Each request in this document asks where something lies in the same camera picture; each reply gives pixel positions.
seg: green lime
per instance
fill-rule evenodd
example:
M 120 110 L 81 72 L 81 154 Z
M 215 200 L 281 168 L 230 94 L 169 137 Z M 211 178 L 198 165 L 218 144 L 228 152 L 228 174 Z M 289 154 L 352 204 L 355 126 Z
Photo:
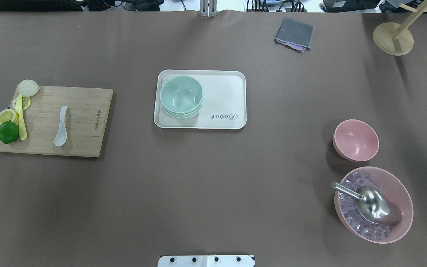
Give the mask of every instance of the green lime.
M 19 126 L 12 121 L 1 123 L 0 140 L 5 144 L 14 142 L 19 137 Z

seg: knife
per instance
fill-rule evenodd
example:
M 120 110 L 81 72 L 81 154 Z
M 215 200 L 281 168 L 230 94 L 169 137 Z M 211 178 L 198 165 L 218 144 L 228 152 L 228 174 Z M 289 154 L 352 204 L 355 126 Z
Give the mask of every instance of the knife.
M 19 139 L 27 138 L 26 124 L 24 123 L 24 115 L 22 114 L 22 95 L 19 94 L 15 106 L 16 113 L 19 115 Z

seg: garlic bulb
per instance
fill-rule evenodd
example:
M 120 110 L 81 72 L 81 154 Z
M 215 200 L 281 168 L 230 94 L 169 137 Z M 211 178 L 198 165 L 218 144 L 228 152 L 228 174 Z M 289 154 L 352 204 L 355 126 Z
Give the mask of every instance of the garlic bulb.
M 39 86 L 33 80 L 24 80 L 17 85 L 22 96 L 33 96 L 39 91 Z

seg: pink bowl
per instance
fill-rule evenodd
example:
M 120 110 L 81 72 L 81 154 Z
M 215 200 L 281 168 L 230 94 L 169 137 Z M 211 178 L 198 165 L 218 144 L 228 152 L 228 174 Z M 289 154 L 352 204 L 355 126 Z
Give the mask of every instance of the pink bowl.
M 366 123 L 360 120 L 346 120 L 340 123 L 332 138 L 335 150 L 344 159 L 364 162 L 378 152 L 378 136 Z
M 334 196 L 334 204 L 335 211 L 337 212 L 339 219 L 342 221 L 342 223 L 346 226 L 347 229 L 349 229 L 355 235 L 358 235 L 359 237 L 365 239 L 366 241 L 370 241 L 377 244 L 388 244 L 400 240 L 403 236 L 406 235 L 406 233 L 408 233 L 411 224 L 413 223 L 413 203 L 411 201 L 410 194 L 408 194 L 408 190 L 406 190 L 405 186 L 393 174 L 390 174 L 388 171 L 377 167 L 360 167 L 354 169 L 353 171 L 349 172 L 342 179 L 342 181 L 340 181 L 340 184 L 344 182 L 347 176 L 349 176 L 355 171 L 360 171 L 363 174 L 371 174 L 373 176 L 375 184 L 383 189 L 382 195 L 389 201 L 398 205 L 400 210 L 403 212 L 403 218 L 400 223 L 393 227 L 393 230 L 391 231 L 391 234 L 388 237 L 385 237 L 382 240 L 369 240 L 355 232 L 352 227 L 345 221 L 345 217 L 340 209 L 339 192 L 336 191 Z

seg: bowl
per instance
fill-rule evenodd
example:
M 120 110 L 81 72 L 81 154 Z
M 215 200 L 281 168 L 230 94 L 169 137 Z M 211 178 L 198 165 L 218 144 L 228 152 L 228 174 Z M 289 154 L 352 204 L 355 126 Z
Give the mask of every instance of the bowl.
M 203 101 L 200 83 L 189 76 L 176 76 L 161 87 L 161 104 L 171 113 L 185 115 L 195 111 Z
M 378 136 L 370 125 L 360 120 L 346 120 L 340 123 L 332 138 L 335 150 L 344 159 L 364 162 L 378 152 Z
M 194 110 L 191 113 L 187 113 L 187 114 L 175 114 L 175 113 L 171 113 L 168 110 L 166 110 L 166 111 L 168 112 L 169 115 L 176 117 L 178 119 L 189 119 L 189 118 L 192 118 L 199 113 L 200 107 L 202 107 L 202 104 L 200 104 L 200 106 L 196 110 Z
M 410 230 L 414 216 L 413 203 L 411 201 L 410 194 L 406 190 L 405 186 L 393 174 L 390 174 L 388 171 L 377 167 L 360 167 L 354 169 L 342 179 L 340 184 L 343 184 L 345 179 L 347 179 L 349 175 L 354 174 L 356 171 L 359 171 L 362 174 L 370 174 L 371 176 L 373 176 L 374 183 L 378 187 L 383 189 L 383 193 L 381 193 L 382 196 L 398 205 L 400 210 L 403 212 L 403 218 L 401 219 L 400 223 L 393 227 L 389 236 L 384 237 L 382 240 L 370 240 L 357 233 L 355 229 L 352 228 L 346 221 L 345 216 L 340 208 L 340 203 L 343 200 L 341 200 L 341 198 L 339 197 L 339 192 L 336 191 L 334 196 L 334 206 L 335 211 L 339 216 L 339 219 L 342 221 L 342 223 L 347 229 L 349 229 L 355 235 L 365 239 L 366 241 L 370 241 L 377 244 L 388 244 L 396 242 L 403 238 L 403 236 L 405 236 L 406 233 L 408 233 L 408 231 Z

